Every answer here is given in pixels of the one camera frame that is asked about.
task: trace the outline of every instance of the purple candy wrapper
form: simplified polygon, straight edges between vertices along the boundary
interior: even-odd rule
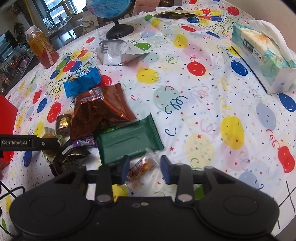
[[[77,147],[77,146],[88,146],[88,147],[98,148],[98,145],[96,144],[93,135],[89,135],[89,136],[83,137],[81,139],[75,140],[74,143],[73,143],[73,146],[74,147]]]

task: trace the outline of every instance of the globe base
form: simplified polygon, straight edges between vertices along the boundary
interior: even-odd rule
[[[106,39],[118,39],[129,35],[134,31],[132,25],[119,24],[115,21],[115,25],[106,33]]]

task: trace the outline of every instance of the blue globe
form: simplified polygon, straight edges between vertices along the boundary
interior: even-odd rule
[[[100,18],[119,18],[132,0],[86,0],[87,9]]]

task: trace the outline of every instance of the television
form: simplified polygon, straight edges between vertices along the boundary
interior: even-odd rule
[[[6,58],[17,47],[18,43],[14,36],[8,30],[6,33],[0,35],[0,62],[3,63]]]

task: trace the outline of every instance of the dining table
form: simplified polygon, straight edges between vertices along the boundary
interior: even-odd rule
[[[213,166],[273,197],[280,210],[272,231],[277,235],[295,216],[295,83],[288,92],[267,94],[231,47],[233,25],[249,25],[254,19],[246,12],[224,0],[184,1],[182,8],[196,17],[166,19],[141,12],[120,20],[134,27],[122,39],[147,52],[123,66],[102,65],[97,58],[97,47],[113,23],[59,49],[52,67],[37,65],[5,97],[18,108],[13,133],[42,137],[45,127],[54,129],[57,116],[75,106],[63,82],[73,73],[96,67],[104,85],[121,84],[137,120],[152,114],[165,147],[158,156],[193,170]],[[90,152],[83,164],[87,170],[97,169],[99,151]],[[283,158],[292,168],[285,168]],[[26,191],[54,177],[43,153],[34,151],[14,152],[2,174],[9,189],[23,186]],[[201,188],[194,186],[196,199]],[[176,189],[165,184],[156,169],[128,195],[174,199]],[[89,185],[89,200],[94,190],[94,184]],[[9,217],[13,200],[11,195],[1,200],[0,223],[15,234]],[[0,234],[0,240],[10,238]]]

